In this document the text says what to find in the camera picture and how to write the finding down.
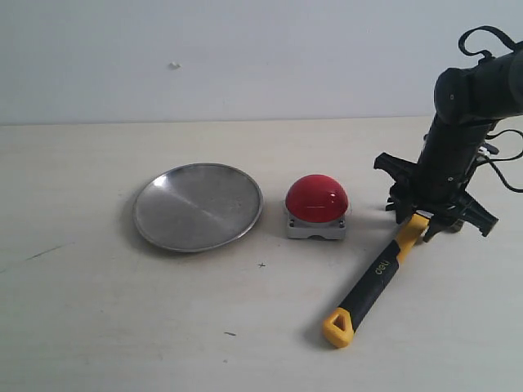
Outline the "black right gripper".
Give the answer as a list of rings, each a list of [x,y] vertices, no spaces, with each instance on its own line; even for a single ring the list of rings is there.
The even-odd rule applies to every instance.
[[[488,236],[498,218],[466,188],[476,170],[479,148],[497,123],[494,120],[449,125],[434,118],[417,162],[387,153],[378,155],[373,167],[394,180],[386,211],[396,214],[396,223],[403,223],[419,211],[430,213],[422,237],[425,243],[458,222],[474,225],[482,236]]]

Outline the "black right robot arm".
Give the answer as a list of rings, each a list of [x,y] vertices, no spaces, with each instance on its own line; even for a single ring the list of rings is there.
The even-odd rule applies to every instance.
[[[480,148],[496,125],[522,114],[522,48],[500,57],[485,54],[470,69],[449,68],[435,85],[436,114],[417,162],[382,153],[374,168],[394,180],[388,209],[402,223],[415,212],[431,214],[424,242],[446,230],[474,225],[487,236],[498,219],[466,188],[487,163]]]

